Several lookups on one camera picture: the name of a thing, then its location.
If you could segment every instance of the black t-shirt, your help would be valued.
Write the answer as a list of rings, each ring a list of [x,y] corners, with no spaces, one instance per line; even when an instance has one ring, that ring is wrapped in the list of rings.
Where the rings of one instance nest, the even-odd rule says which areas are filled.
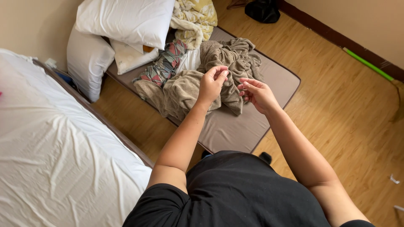
[[[124,226],[330,226],[307,188],[251,154],[206,157],[187,173],[187,190],[188,195],[169,184],[151,186]],[[341,227],[374,226],[356,220]]]

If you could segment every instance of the green broom handle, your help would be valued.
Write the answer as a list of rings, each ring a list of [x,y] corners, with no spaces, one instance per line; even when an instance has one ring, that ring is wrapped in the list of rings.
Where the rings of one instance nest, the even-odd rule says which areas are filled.
[[[377,73],[379,73],[380,75],[382,75],[384,78],[388,79],[389,81],[394,80],[394,78],[392,78],[391,76],[389,76],[387,73],[383,72],[382,70],[380,70],[378,67],[370,64],[368,61],[366,61],[365,59],[361,58],[360,56],[357,56],[354,52],[348,50],[346,47],[343,48],[343,50],[345,52],[347,52],[349,55],[351,55],[352,57],[354,57],[356,60],[364,63],[366,66],[368,66],[369,68],[373,69],[374,71],[376,71]]]

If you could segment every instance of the beige wall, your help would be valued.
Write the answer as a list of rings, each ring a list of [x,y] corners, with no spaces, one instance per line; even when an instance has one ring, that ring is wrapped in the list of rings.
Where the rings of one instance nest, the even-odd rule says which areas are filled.
[[[66,70],[66,46],[83,0],[0,0],[0,48],[57,61]]]
[[[286,0],[404,69],[404,0]]]

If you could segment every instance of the black bag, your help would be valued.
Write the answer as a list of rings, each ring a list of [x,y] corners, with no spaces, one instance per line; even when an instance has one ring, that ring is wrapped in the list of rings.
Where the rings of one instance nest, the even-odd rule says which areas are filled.
[[[245,14],[261,23],[275,23],[280,13],[275,0],[256,0],[246,5]]]

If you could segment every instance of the dark brown baseboard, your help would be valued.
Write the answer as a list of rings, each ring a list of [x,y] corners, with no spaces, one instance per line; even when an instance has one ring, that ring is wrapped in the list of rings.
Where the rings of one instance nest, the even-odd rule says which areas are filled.
[[[323,24],[314,17],[287,3],[285,0],[277,0],[277,4],[279,10],[292,17],[296,21],[300,22],[302,25],[310,28],[312,31],[319,34],[323,38],[341,48],[348,48],[361,58],[365,59],[374,66],[383,70],[385,73],[392,76],[394,79],[404,82],[403,69],[378,56],[372,51],[362,47],[361,45],[344,36],[343,34],[333,30],[332,28]]]

